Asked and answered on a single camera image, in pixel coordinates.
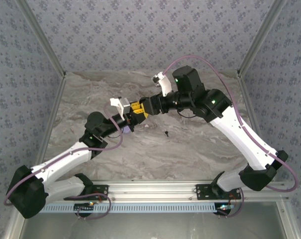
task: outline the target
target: small black object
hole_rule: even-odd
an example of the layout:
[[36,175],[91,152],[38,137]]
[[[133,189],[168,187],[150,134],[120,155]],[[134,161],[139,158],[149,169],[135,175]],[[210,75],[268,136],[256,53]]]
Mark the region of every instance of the small black object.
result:
[[239,189],[233,189],[230,192],[222,192],[216,194],[212,190],[211,184],[197,184],[196,185],[196,193],[198,200],[230,200],[233,199],[230,197],[230,194],[235,196],[235,198],[241,199],[241,192],[238,191]]

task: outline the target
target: white plastic part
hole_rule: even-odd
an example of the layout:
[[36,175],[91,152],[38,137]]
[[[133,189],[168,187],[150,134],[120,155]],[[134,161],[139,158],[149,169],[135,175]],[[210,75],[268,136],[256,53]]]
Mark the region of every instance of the white plastic part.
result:
[[[249,165],[254,170],[264,170],[266,165],[271,165],[274,161],[263,150],[261,150],[243,131],[237,120],[234,108],[228,107],[223,113],[222,118],[216,118],[210,123],[220,130],[231,142],[241,151]],[[244,120],[243,125],[249,133],[261,144],[264,148],[269,150],[272,154],[276,154],[276,150],[264,142],[254,131],[247,125]]]
[[122,120],[125,120],[124,114],[129,113],[130,103],[127,98],[110,98],[110,105],[116,106]]
[[224,172],[218,179],[217,185],[225,192],[229,192],[234,188],[244,187],[244,183],[240,179],[241,172],[247,165],[236,168],[230,172]]
[[[57,159],[58,157],[64,155],[65,153],[71,152],[74,149],[78,148],[88,148],[88,146],[82,142],[76,142],[72,147],[64,151],[63,153],[57,155],[56,157],[52,158],[49,161],[46,161],[42,164],[36,165],[32,167],[32,173],[43,168],[45,165],[49,164],[53,160]],[[66,174],[68,171],[80,165],[81,163],[87,162],[91,159],[92,152],[89,150],[82,150],[72,155],[68,155],[65,158],[61,159],[60,161],[56,162],[52,166],[48,167],[47,169],[43,170],[42,172],[35,175],[37,178],[43,179],[44,189],[48,188],[53,182],[55,182],[59,177]]]
[[61,201],[67,197],[80,195],[84,188],[83,182],[78,177],[55,182],[45,190],[49,195],[45,200],[46,204]]
[[169,92],[172,91],[171,83],[166,75],[163,75],[162,72],[159,72],[152,78],[153,82],[157,87],[161,87],[162,95],[165,97]]

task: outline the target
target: marble floor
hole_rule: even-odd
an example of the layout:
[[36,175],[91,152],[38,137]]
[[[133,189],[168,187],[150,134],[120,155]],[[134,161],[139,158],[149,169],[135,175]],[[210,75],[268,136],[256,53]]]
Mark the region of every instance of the marble floor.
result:
[[[137,101],[159,93],[150,77],[156,71],[75,72],[67,73],[66,85],[54,122],[45,160],[63,152],[84,133],[89,113],[101,111],[110,98],[127,97]],[[238,101],[243,118],[249,122],[236,73],[222,73]],[[207,89],[225,92],[213,72],[199,72]],[[116,114],[115,107],[109,107]],[[186,110],[183,114],[191,116]],[[106,138],[108,146],[119,138]],[[228,171],[245,163],[243,155],[217,129],[203,119],[185,119],[176,111],[149,116],[124,135],[122,145],[79,165],[63,178],[82,172],[91,179],[213,179],[220,171]]]

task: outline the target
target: enclosure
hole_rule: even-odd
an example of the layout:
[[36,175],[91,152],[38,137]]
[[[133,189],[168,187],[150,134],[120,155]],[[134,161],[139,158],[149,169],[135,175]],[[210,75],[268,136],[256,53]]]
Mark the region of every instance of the enclosure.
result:
[[[246,164],[211,124],[169,111],[149,116],[123,134],[119,149],[60,178],[84,173],[94,184],[110,185],[114,206],[125,209],[81,222],[73,212],[49,208],[25,220],[2,205],[18,167],[40,164],[71,147],[83,135],[88,115],[103,113],[110,98],[133,102],[160,93],[151,78],[185,55],[210,62],[247,124],[288,153],[300,181],[295,191],[244,187],[242,212],[227,219],[191,207],[126,208],[125,203],[199,207],[194,185]],[[197,69],[207,89],[229,96],[217,75],[194,58],[167,72],[174,91],[172,72],[185,65]],[[182,114],[192,116],[190,110]],[[116,145],[117,134],[111,136],[109,146]],[[275,181],[277,187],[293,185],[284,168]],[[0,238],[84,236],[301,238],[301,0],[0,1]]]

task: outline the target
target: purple object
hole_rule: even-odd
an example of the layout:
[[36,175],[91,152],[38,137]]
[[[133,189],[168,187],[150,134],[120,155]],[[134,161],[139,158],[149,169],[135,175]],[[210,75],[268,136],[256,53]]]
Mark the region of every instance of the purple object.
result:
[[130,130],[130,128],[128,127],[128,126],[125,126],[124,128],[123,128],[123,131],[122,131],[123,133],[131,133],[131,130]]

